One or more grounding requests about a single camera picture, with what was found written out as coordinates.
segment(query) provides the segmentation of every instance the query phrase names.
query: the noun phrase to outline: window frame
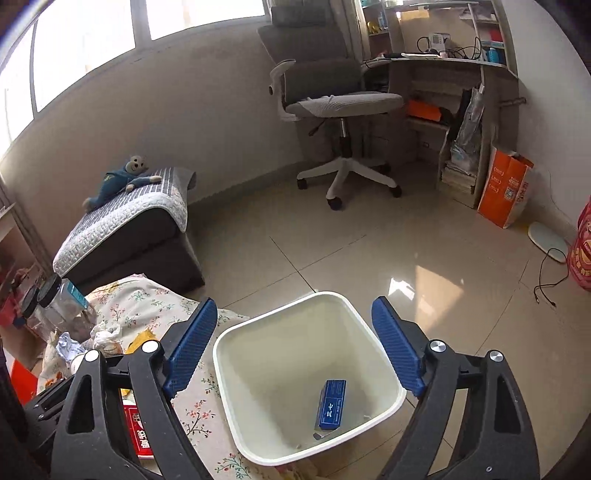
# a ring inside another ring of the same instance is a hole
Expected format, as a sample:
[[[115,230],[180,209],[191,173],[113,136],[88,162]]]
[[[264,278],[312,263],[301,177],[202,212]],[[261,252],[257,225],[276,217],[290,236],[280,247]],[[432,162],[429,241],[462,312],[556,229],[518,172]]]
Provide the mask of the window frame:
[[[242,18],[231,18],[229,20],[221,20],[218,22],[208,23],[204,25],[197,25],[195,27],[185,28],[178,32],[173,32],[169,35],[165,35],[160,38],[156,38],[152,40],[150,36],[150,25],[148,23],[148,10],[146,5],[146,0],[128,0],[130,3],[131,8],[131,23],[132,29],[134,33],[134,41],[135,41],[135,48],[123,52],[121,55],[118,55],[109,61],[106,61],[102,65],[99,65],[97,68],[92,69],[90,72],[86,73],[83,77],[76,80],[70,86],[62,90],[54,99],[52,99],[43,109],[40,111],[37,109],[37,100],[35,97],[35,86],[34,86],[34,69],[33,69],[33,61],[35,55],[35,38],[37,33],[37,21],[39,16],[43,13],[45,8],[53,3],[54,0],[48,0],[42,8],[39,8],[34,20],[31,24],[23,31],[23,33],[18,37],[17,41],[11,46],[9,50],[9,54],[7,55],[6,59],[2,62],[2,66],[0,72],[4,70],[8,62],[10,61],[10,57],[12,56],[12,52],[17,44],[21,41],[23,36],[26,32],[28,32],[29,28],[33,29],[33,36],[31,39],[31,50],[29,53],[29,87],[31,91],[31,108],[33,110],[33,120],[28,123],[28,125],[21,131],[21,133],[14,139],[11,140],[10,145],[8,148],[3,152],[0,153],[0,162],[2,159],[10,152],[13,145],[23,136],[25,132],[27,132],[30,128],[30,125],[35,123],[36,120],[43,118],[47,115],[48,111],[50,112],[55,106],[65,98],[65,96],[69,93],[72,93],[76,89],[84,86],[87,82],[91,82],[97,76],[102,75],[104,72],[107,72],[109,69],[121,64],[121,63],[133,63],[138,60],[141,60],[147,53],[155,53],[158,50],[162,50],[163,48],[167,48],[172,46],[176,43],[179,43],[183,40],[186,40],[187,37],[192,35],[206,32],[210,30],[216,30],[219,28],[228,28],[237,25],[247,25],[247,24],[265,24],[270,22],[270,14],[269,14],[269,7],[267,0],[259,0],[263,4],[264,15],[259,15],[256,17],[242,17]],[[5,116],[6,110],[4,112],[0,112],[1,116]]]

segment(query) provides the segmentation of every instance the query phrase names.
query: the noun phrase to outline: white trash bin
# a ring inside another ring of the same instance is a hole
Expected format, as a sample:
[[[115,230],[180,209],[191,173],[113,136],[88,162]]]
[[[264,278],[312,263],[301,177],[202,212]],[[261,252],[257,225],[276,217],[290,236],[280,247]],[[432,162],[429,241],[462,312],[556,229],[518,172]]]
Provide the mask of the white trash bin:
[[[406,395],[378,338],[332,292],[226,330],[213,361],[234,442],[259,465],[294,462],[350,440],[393,415]],[[347,381],[342,421],[316,440],[327,380]]]

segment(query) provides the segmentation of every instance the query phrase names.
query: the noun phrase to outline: glass jar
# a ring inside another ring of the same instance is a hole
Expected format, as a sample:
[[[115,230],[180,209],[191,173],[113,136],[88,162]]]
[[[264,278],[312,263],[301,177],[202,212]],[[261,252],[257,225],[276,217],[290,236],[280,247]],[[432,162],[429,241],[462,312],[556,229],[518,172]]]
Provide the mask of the glass jar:
[[[96,311],[67,278],[53,274],[39,290],[39,305],[49,321],[78,342],[90,338],[96,324]]]
[[[33,285],[29,288],[21,303],[21,313],[27,321],[27,326],[37,334],[45,343],[51,342],[51,334],[55,331],[55,326],[43,315],[43,310],[37,304],[37,294],[39,288]]]

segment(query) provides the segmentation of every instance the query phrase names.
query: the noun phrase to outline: gray mesh chair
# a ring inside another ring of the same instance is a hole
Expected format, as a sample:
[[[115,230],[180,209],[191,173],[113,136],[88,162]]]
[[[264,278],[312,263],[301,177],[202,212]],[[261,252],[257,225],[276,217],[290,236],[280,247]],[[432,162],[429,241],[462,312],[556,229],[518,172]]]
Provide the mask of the gray mesh chair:
[[[271,25],[259,30],[267,52],[277,63],[271,70],[270,93],[277,97],[279,117],[285,122],[303,118],[340,120],[341,156],[297,176],[298,188],[306,179],[336,172],[326,193],[330,208],[339,210],[337,196],[350,171],[402,195],[396,182],[353,158],[347,117],[375,115],[401,108],[400,95],[361,92],[362,66],[351,58],[329,0],[314,0],[293,6],[271,7]]]

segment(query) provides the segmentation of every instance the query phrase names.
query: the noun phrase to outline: chair base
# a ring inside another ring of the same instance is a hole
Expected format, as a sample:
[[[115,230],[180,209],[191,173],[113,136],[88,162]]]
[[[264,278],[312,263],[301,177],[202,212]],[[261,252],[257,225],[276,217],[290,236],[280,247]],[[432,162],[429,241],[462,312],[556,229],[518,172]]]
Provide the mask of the chair base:
[[[328,200],[329,206],[333,210],[339,210],[342,203],[337,196],[337,193],[341,187],[341,185],[345,182],[347,175],[349,172],[353,171],[357,175],[361,175],[366,179],[373,180],[377,183],[381,183],[386,185],[390,188],[392,195],[394,197],[400,197],[402,194],[401,188],[396,184],[396,182],[383,175],[366,165],[363,165],[359,160],[355,158],[345,158],[345,157],[337,157],[328,163],[320,165],[315,168],[311,168],[310,170],[301,171],[298,173],[297,176],[297,183],[298,188],[303,190],[307,187],[305,179],[311,179],[313,177],[320,177],[322,175],[327,175],[329,173],[336,172],[336,177],[333,180],[333,183],[330,185],[329,191],[326,192],[326,200]]]

